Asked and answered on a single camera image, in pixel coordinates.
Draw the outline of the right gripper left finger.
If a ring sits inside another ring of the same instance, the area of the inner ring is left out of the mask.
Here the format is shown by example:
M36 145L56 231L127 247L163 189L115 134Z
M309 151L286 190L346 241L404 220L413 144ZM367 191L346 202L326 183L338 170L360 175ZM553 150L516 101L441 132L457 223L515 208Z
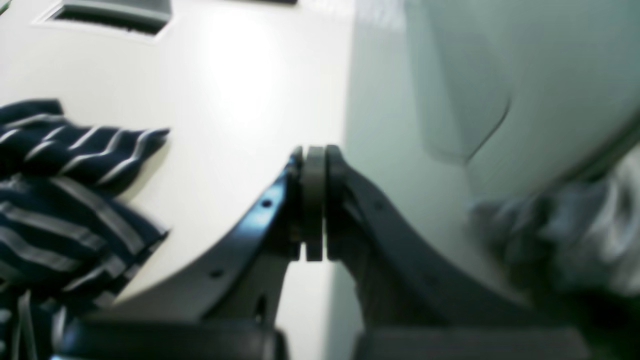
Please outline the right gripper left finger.
M147 290L100 313L108 324L236 319L272 324L290 262L323 259L326 151L301 146L285 168L205 253Z

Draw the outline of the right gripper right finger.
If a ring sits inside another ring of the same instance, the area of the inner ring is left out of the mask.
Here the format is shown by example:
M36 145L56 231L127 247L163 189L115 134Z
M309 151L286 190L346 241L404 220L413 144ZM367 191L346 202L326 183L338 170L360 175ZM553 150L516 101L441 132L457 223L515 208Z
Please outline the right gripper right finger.
M326 177L327 255L352 276L366 328L550 326L448 262L336 145Z

